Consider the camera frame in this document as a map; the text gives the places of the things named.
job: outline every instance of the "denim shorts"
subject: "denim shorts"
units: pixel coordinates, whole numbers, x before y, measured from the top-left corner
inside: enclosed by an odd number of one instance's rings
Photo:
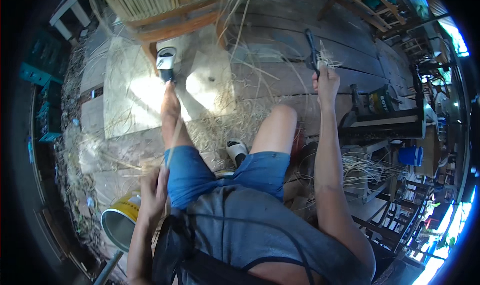
[[[170,150],[166,150],[165,163],[169,156]],[[247,155],[231,177],[217,179],[195,147],[177,146],[170,160],[168,178],[171,206],[183,210],[202,194],[227,185],[241,185],[266,192],[283,203],[283,180],[289,163],[290,155],[284,152],[256,152]]]

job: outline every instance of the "yellow can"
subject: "yellow can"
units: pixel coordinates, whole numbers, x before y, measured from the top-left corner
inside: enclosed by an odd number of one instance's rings
[[[123,252],[128,253],[140,210],[140,191],[119,198],[100,218],[106,236]]]

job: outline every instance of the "blue bucket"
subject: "blue bucket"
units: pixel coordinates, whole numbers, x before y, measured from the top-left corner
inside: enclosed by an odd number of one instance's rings
[[[398,151],[398,160],[406,165],[421,167],[423,161],[423,147],[417,147],[414,145],[407,148],[400,148]]]

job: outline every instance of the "black cable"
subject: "black cable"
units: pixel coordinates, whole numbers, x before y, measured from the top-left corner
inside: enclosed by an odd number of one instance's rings
[[[278,231],[282,232],[283,234],[285,234],[291,240],[291,242],[293,243],[293,245],[297,249],[297,251],[300,255],[300,258],[302,259],[303,268],[305,268],[305,272],[307,274],[309,284],[310,285],[315,285],[314,276],[312,275],[312,270],[310,269],[310,266],[308,265],[307,257],[303,253],[303,250],[302,250],[302,247],[300,246],[300,243],[289,232],[285,231],[284,229],[280,228],[279,226],[276,226],[276,225],[273,225],[273,224],[270,224],[270,223],[266,223],[266,222],[259,222],[259,221],[255,221],[255,220],[249,220],[249,219],[243,219],[243,218],[234,218],[234,217],[220,217],[220,216],[214,216],[214,215],[209,215],[209,214],[188,214],[188,216],[189,217],[190,216],[209,217],[209,218],[216,219],[216,220],[221,220],[221,221],[224,221],[224,222],[227,221],[227,220],[230,220],[230,221],[237,221],[237,222],[243,222],[243,223],[253,223],[253,224],[257,224],[257,225],[267,226],[267,227],[270,227],[270,228],[273,228],[275,230],[278,230]]]

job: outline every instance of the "white slipper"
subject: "white slipper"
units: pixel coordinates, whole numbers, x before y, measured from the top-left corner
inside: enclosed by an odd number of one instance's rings
[[[231,138],[226,142],[226,152],[237,168],[248,155],[247,146],[238,138]]]

